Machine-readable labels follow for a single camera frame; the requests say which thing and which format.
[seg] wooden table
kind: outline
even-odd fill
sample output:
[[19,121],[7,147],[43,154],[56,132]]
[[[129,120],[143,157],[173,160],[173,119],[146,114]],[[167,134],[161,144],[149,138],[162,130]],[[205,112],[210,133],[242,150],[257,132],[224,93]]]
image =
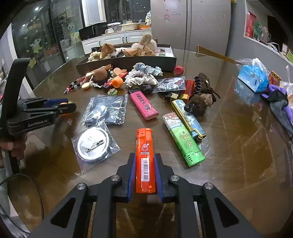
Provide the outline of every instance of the wooden table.
[[[131,99],[128,100],[125,122],[109,126],[121,150],[102,163],[80,173],[71,138],[80,128],[80,119],[90,97],[104,94],[91,88],[64,95],[64,89],[79,77],[71,60],[46,78],[35,90],[44,98],[66,97],[73,101],[76,112],[60,116],[55,125],[29,134],[24,173],[38,184],[45,215],[78,183],[100,183],[126,164],[129,153],[135,152],[136,130],[152,128],[154,152],[163,163],[189,182],[213,183],[265,237],[278,237],[293,210],[292,148],[287,132],[271,113],[268,105],[241,81],[234,64],[210,56],[199,57],[190,52],[178,59],[187,79],[206,74],[221,99],[207,108],[198,121],[207,136],[201,144],[205,161],[188,168],[162,115],[172,111],[164,97],[148,97],[159,112],[150,121],[143,119]],[[10,199],[30,230],[40,222],[40,205],[33,185],[16,178],[9,184]],[[129,204],[117,206],[117,237],[173,237],[174,207],[150,203],[146,196],[135,196]]]

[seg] wall shelf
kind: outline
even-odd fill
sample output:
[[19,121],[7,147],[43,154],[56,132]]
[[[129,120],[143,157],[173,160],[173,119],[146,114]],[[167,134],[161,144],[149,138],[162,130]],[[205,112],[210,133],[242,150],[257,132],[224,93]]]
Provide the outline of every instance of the wall shelf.
[[259,0],[245,0],[245,24],[244,24],[244,33],[243,33],[243,37],[246,39],[249,39],[251,41],[256,42],[257,44],[262,45],[263,47],[271,50],[272,52],[274,52],[275,54],[277,54],[279,57],[281,57],[283,60],[285,60],[289,65],[291,65],[293,67],[293,63],[290,62],[290,60],[287,59],[286,56],[282,55],[281,53],[275,51],[273,48],[255,40],[252,39],[250,37],[245,36],[245,30],[246,30],[246,20],[247,20],[247,12],[251,12],[252,14],[255,14],[258,17],[259,22],[261,23],[262,26],[268,26],[268,22],[267,22],[267,16],[273,16],[273,14],[267,10],[267,8],[259,1]]

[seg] barcode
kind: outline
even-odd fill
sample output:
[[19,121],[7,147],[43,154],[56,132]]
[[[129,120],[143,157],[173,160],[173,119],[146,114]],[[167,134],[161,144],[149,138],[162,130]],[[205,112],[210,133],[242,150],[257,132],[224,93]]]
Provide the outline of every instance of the barcode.
[[142,182],[149,182],[149,159],[142,158]]

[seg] white cabinet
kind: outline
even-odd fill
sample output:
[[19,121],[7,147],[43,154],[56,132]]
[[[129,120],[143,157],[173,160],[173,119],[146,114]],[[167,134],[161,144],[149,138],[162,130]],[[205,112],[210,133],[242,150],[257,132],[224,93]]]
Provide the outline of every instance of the white cabinet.
[[84,53],[85,54],[91,53],[91,49],[93,47],[99,47],[99,46],[102,46],[102,45],[103,45],[102,37],[96,37],[96,38],[85,40],[85,41],[82,42],[82,46],[84,48]]
[[106,36],[102,36],[102,43],[103,44],[112,44],[112,45],[117,45],[117,44],[123,44],[126,43],[125,41],[125,34],[124,33],[119,33],[119,34],[110,34]]
[[144,34],[151,34],[151,31],[135,31],[135,32],[126,32],[125,41],[126,43],[139,42]]
[[134,32],[124,32],[118,34],[109,34],[105,36],[95,37],[93,39],[85,40],[82,42],[84,48],[84,53],[91,53],[93,47],[103,46],[103,44],[126,44],[138,42],[144,34],[150,33],[151,31],[134,31]]

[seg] human hand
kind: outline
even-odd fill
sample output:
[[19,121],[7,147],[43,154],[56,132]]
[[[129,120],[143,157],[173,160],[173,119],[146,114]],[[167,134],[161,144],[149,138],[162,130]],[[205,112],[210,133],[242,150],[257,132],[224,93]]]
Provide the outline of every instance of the human hand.
[[18,160],[24,159],[24,150],[26,148],[25,142],[27,140],[27,133],[23,134],[21,138],[16,141],[0,139],[0,160],[2,160],[1,149],[11,151],[11,155]]

